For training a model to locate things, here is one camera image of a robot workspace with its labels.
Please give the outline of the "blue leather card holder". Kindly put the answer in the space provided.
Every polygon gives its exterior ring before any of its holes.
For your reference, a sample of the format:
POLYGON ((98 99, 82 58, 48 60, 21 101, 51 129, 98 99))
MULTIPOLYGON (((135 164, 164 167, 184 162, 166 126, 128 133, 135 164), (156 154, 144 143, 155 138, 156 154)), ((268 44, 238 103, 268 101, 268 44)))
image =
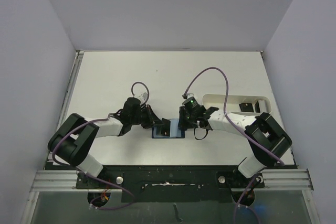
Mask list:
POLYGON ((170 136, 160 136, 157 134, 157 129, 160 126, 156 126, 152 128, 152 138, 153 139, 160 139, 160 138, 185 138, 185 131, 181 131, 178 128, 178 119, 168 119, 171 121, 171 129, 170 129, 170 136))

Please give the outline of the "black credit card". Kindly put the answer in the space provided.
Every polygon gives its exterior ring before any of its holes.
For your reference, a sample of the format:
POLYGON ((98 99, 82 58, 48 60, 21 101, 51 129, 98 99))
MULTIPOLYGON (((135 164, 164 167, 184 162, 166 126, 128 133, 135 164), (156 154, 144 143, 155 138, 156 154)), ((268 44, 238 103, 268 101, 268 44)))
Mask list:
POLYGON ((170 136, 170 128, 169 127, 165 127, 165 126, 158 127, 156 132, 160 136, 170 136))
POLYGON ((171 121, 165 118, 162 118, 162 126, 169 127, 171 129, 171 121))

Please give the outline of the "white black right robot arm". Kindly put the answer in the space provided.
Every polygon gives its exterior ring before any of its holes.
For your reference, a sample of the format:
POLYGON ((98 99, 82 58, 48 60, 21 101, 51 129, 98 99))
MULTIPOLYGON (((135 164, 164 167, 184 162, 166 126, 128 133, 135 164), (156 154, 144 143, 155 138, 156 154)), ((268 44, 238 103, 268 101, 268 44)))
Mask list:
POLYGON ((205 129, 241 134, 252 154, 239 163, 234 182, 241 187, 251 183, 253 176, 265 168, 283 165, 281 160, 292 146, 292 140, 269 113, 247 116, 226 112, 217 107, 205 108, 194 97, 185 100, 179 108, 179 129, 205 129))

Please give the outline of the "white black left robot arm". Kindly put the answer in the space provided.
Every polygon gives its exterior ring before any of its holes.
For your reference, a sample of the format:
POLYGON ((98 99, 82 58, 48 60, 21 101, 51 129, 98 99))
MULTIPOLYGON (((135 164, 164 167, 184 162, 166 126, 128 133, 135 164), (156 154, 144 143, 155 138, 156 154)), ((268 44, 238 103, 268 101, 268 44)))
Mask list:
POLYGON ((123 108, 110 113, 103 119, 86 119, 77 113, 71 114, 48 142, 52 158, 58 156, 64 163, 55 159, 60 165, 69 164, 81 172, 89 174, 88 182, 96 188, 105 185, 107 175, 103 165, 89 151, 96 138, 125 135, 134 125, 151 129, 163 124, 150 105, 143 99, 130 97, 123 108))

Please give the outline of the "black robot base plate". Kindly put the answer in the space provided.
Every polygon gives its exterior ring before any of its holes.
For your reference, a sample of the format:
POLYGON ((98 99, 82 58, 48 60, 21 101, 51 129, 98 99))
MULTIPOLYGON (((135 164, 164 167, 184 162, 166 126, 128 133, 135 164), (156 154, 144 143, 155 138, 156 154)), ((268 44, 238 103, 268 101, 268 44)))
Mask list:
POLYGON ((241 175, 232 165, 201 166, 110 166, 105 165, 99 179, 116 183, 122 178, 122 202, 231 202, 231 194, 246 187, 264 188, 261 174, 255 181, 241 175))

